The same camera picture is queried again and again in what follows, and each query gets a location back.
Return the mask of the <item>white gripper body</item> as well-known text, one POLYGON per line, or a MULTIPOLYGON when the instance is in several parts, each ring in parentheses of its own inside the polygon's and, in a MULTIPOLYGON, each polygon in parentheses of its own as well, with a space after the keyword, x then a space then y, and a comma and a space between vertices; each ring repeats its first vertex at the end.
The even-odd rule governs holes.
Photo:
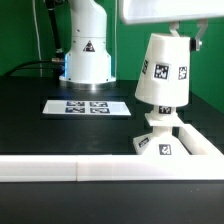
POLYGON ((119 0, 125 24, 150 24, 224 17, 224 0, 119 0))

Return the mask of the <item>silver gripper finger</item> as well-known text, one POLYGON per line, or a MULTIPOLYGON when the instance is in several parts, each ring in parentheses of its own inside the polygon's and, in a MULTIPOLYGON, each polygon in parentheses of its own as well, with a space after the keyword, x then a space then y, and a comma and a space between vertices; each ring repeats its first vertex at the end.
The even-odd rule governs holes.
POLYGON ((179 33, 178 33, 179 26, 180 26, 180 22, 179 21, 174 21, 174 22, 171 22, 169 24, 170 33, 174 37, 179 37, 179 33))
POLYGON ((190 50, 191 51, 199 51, 202 46, 202 37, 206 32, 208 27, 207 19, 200 19, 197 21, 198 32, 194 38, 190 40, 190 50))

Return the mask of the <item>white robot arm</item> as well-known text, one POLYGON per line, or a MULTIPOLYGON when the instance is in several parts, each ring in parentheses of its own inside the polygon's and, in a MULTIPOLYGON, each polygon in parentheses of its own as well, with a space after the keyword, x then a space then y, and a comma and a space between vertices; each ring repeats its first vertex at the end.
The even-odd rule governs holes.
MULTIPOLYGON (((106 50, 107 14, 94 0, 68 0, 71 12, 71 48, 65 55, 60 84, 73 88, 101 89, 113 85, 111 56, 106 50)), ((196 20, 199 31, 191 41, 201 45, 207 20, 224 17, 224 0, 115 0, 117 16, 126 24, 170 24, 175 32, 185 20, 196 20)))

